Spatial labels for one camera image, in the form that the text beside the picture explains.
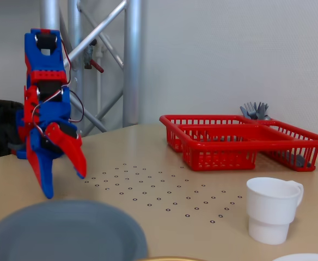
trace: gray bowl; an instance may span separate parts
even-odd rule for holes
[[[0,261],[133,261],[147,257],[135,220],[96,201],[50,201],[0,221]]]

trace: robotic arm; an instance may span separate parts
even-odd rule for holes
[[[26,143],[16,155],[28,159],[47,198],[53,197],[52,160],[66,154],[80,178],[87,174],[82,138],[71,123],[78,121],[70,119],[72,91],[68,88],[62,44],[58,30],[31,29],[25,34],[25,103],[16,114],[20,139]]]

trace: beige table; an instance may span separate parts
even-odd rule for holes
[[[124,128],[83,141],[88,176],[79,179],[67,158],[55,160],[54,200],[83,198],[123,209],[143,227],[150,256],[255,261],[318,253],[318,160],[316,171],[305,173],[263,155],[252,171],[193,172],[167,146],[161,125]],[[305,188],[288,240],[278,246],[258,243],[247,232],[246,181],[264,176],[294,180]],[[46,200],[28,161],[0,158],[0,219]]]

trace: pipe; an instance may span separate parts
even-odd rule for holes
[[[58,0],[40,0],[40,28],[60,30]]]
[[[124,10],[126,1],[123,0],[121,3],[104,19],[85,39],[69,53],[69,58],[73,61],[83,50],[95,39],[95,37],[105,29],[110,22],[112,22],[120,13]],[[68,60],[64,59],[64,66],[68,66]]]
[[[72,95],[70,95],[70,100],[71,103],[80,111],[83,111],[83,107],[80,104],[80,102]],[[100,122],[94,115],[92,115],[88,110],[86,110],[84,108],[84,116],[92,122],[93,125],[96,126],[97,129],[99,129],[101,132],[106,132],[106,128],[104,127],[104,125],[102,124],[102,122]]]
[[[96,118],[101,120],[106,114],[107,112],[111,109],[111,107],[113,107],[116,102],[121,98],[121,96],[123,95],[123,89],[121,89],[114,97],[113,99],[110,100],[110,102],[96,115]],[[83,137],[87,136],[92,130],[93,130],[94,126],[92,124],[88,125],[83,132]]]
[[[75,48],[78,46],[83,39],[83,31],[82,31],[82,21],[81,21],[81,13],[77,8],[78,0],[68,0],[68,32],[71,40],[71,47]],[[73,86],[73,81],[71,87],[75,89],[76,94],[84,103],[84,61],[83,61],[83,52],[77,55],[74,59],[75,69],[71,71],[71,78],[75,80],[75,87]],[[79,118],[81,115],[75,109],[72,110],[72,117]],[[79,130],[83,130],[84,121],[77,124]]]
[[[101,64],[101,58],[103,56],[102,54],[102,47],[101,47],[101,43],[99,42],[96,46],[96,61],[97,64]],[[97,87],[97,111],[101,110],[101,98],[102,98],[102,86],[101,86],[101,74],[100,73],[96,73],[96,87]]]
[[[97,63],[101,63],[101,57],[97,57]],[[96,75],[96,86],[97,86],[97,111],[101,110],[101,72]]]
[[[124,37],[123,127],[138,124],[142,51],[142,0],[127,0]]]
[[[85,8],[84,4],[82,2],[79,1],[78,3],[78,8],[79,11],[86,17],[86,19],[89,21],[89,23],[96,28],[97,27],[97,23],[95,22],[95,20],[92,18],[91,14],[89,13],[89,11]],[[109,41],[108,37],[106,37],[106,35],[103,32],[99,33],[99,38],[101,39],[101,41],[105,44],[105,46],[107,47],[107,49],[109,50],[109,52],[111,53],[111,55],[113,56],[113,58],[115,59],[115,61],[117,62],[117,64],[120,66],[121,69],[123,69],[124,67],[124,63],[120,57],[120,55],[118,54],[117,50],[113,47],[113,45],[111,44],[111,42]]]
[[[65,21],[63,20],[61,9],[60,9],[60,33],[61,33],[61,36],[62,36],[62,39],[63,39],[63,43],[64,43],[64,45],[66,47],[67,53],[72,52],[72,50],[73,50],[72,49],[72,44],[71,44],[70,38],[68,36],[68,31],[67,31],[67,28],[66,28]],[[72,69],[76,70],[77,64],[76,64],[75,60],[73,62],[71,62],[71,65],[72,65]]]

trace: red plastic basket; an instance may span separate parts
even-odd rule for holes
[[[296,171],[313,171],[318,135],[280,121],[238,115],[165,115],[167,142],[194,171],[253,169],[257,152]]]

